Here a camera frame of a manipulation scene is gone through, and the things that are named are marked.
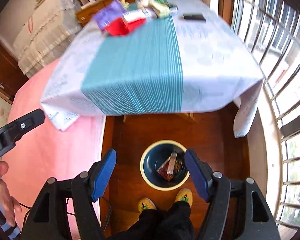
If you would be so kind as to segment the person's left hand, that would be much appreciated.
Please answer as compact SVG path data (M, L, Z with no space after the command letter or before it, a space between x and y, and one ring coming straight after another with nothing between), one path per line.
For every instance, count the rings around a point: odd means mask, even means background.
M2 176L8 172L8 168L8 163L0 161L0 202L8 224L14 227L16 225L15 212L21 212L21 205L10 195L7 184L2 180Z

